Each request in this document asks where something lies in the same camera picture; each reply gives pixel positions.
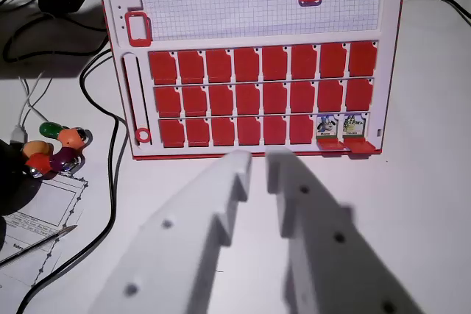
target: white plastic frame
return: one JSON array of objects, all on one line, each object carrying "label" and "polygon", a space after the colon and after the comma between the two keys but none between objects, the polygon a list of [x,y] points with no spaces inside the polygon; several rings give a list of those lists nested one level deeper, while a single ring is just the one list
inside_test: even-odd
[{"label": "white plastic frame", "polygon": [[[149,47],[132,47],[129,44],[127,37],[127,29],[124,22],[124,15],[128,11],[142,9],[141,0],[103,0],[105,5],[105,12],[107,15],[108,28],[110,31],[110,39],[113,44],[113,55],[116,63],[116,72],[118,75],[118,82],[121,88],[121,94],[124,102],[124,111],[127,117],[128,126],[131,132],[135,131],[133,126],[132,110],[134,110],[134,116],[142,117],[146,116],[149,125],[148,126],[137,126],[137,128],[143,127],[149,129],[152,136],[151,143],[139,143],[132,139],[132,153],[136,158],[146,156],[170,156],[170,155],[198,155],[198,154],[225,154],[229,151],[238,148],[237,142],[237,131],[235,131],[235,145],[234,146],[212,146],[212,139],[209,147],[188,147],[188,141],[185,143],[183,148],[164,148],[160,139],[160,130],[158,126],[158,112],[155,107],[155,97],[153,92],[154,82],[150,74],[149,51],[178,51],[178,50],[206,50],[206,49],[233,49],[237,47],[262,47],[262,46],[290,46],[294,44],[312,43],[351,43],[354,41],[371,40],[378,42],[378,55],[376,61],[376,69],[374,72],[374,89],[372,104],[370,111],[368,112],[368,121],[366,123],[366,135],[365,138],[369,141],[377,150],[380,150],[383,142],[383,131],[386,122],[386,111],[389,100],[389,89],[392,77],[392,66],[394,63],[394,51],[397,38],[397,29],[399,26],[400,17],[400,5],[401,0],[380,0],[380,17],[379,27],[374,31],[354,31],[354,32],[331,32],[331,33],[319,33],[310,35],[278,35],[278,36],[267,36],[262,38],[222,38],[222,39],[211,39],[211,40],[168,40],[163,42],[152,42]],[[142,91],[144,92],[144,103],[145,104],[134,104],[131,107],[129,102],[129,93],[126,93],[125,88],[127,87],[127,80],[124,76],[123,66],[121,58],[127,54],[134,54],[139,60],[140,72],[142,77]],[[347,53],[346,71],[348,70],[348,59],[349,54]],[[346,86],[348,80],[348,72],[345,78],[343,78],[342,84]],[[137,79],[129,80],[130,92],[134,93],[141,90],[141,83]],[[244,149],[254,153],[263,153],[266,150],[266,146],[263,142],[263,129],[261,129],[261,144],[258,146],[244,146]],[[316,144],[315,134],[313,135],[313,142],[311,145],[285,145],[292,151],[301,152],[320,152],[319,147]]]}]

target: screw hole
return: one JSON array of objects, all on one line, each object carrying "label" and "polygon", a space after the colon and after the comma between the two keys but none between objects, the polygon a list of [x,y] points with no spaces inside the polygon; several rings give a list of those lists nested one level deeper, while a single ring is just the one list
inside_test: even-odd
[{"label": "screw hole", "polygon": [[390,301],[384,301],[381,307],[387,314],[394,314],[396,312],[396,306]]},{"label": "screw hole", "polygon": [[135,283],[128,283],[124,288],[124,294],[128,297],[134,296],[138,291],[139,288]]},{"label": "screw hole", "polygon": [[170,220],[163,220],[163,222],[162,222],[162,227],[165,228],[165,229],[172,228],[173,225],[174,225],[174,223]]},{"label": "screw hole", "polygon": [[335,239],[337,243],[340,243],[340,244],[345,243],[345,236],[340,232],[336,232],[333,235],[333,239]]}]

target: cartoon character picture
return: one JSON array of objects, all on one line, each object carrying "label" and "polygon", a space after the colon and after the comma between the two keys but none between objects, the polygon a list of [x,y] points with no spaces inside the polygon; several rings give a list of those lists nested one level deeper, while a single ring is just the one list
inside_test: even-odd
[{"label": "cartoon character picture", "polygon": [[348,115],[344,120],[344,135],[363,136],[365,119],[361,114]]},{"label": "cartoon character picture", "polygon": [[329,115],[317,117],[317,136],[333,136],[337,135],[337,123],[336,119]]},{"label": "cartoon character picture", "polygon": [[354,132],[355,131],[355,116],[349,115],[344,121],[344,132]]}]

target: purple bead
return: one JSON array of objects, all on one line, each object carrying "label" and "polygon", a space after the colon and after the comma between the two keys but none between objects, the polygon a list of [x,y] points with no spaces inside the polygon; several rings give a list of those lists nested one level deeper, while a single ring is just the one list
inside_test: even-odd
[{"label": "purple bead", "polygon": [[77,152],[71,147],[62,147],[61,150],[53,154],[49,162],[51,163],[51,168],[54,172],[62,171],[62,168],[66,163],[71,162],[75,157],[77,157]]}]

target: white cable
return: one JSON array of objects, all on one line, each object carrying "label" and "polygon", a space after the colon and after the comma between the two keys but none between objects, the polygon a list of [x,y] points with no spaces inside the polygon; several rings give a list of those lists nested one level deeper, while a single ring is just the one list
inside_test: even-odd
[{"label": "white cable", "polygon": [[[26,83],[25,83],[26,79],[22,79],[20,76],[18,76],[18,79],[20,80],[21,85],[23,86],[23,90],[24,90],[24,93],[26,94],[26,97],[28,97],[28,96],[29,96],[29,92],[28,92],[28,89],[26,88]],[[48,119],[47,119],[40,111],[38,111],[38,110],[35,108],[35,105],[34,105],[34,104],[31,104],[31,101],[30,101],[29,99],[27,99],[26,104],[28,105],[28,108],[29,108],[29,109],[27,110],[26,114],[28,114],[28,112],[29,112],[30,110],[32,110],[32,111],[33,111],[34,113],[36,113],[36,115],[37,115],[39,118],[41,118],[43,121],[48,121]]]},{"label": "white cable", "polygon": [[18,117],[18,126],[21,126],[21,116],[23,115],[24,108],[28,104],[29,98],[31,97],[32,93],[35,91],[36,86],[38,86],[39,80],[43,76],[43,74],[44,74],[44,71],[41,71],[41,73],[38,75],[38,78],[36,79],[35,84],[33,85],[31,91],[29,92],[28,96],[24,100],[23,106],[21,107],[21,110],[20,110],[20,115]]}]

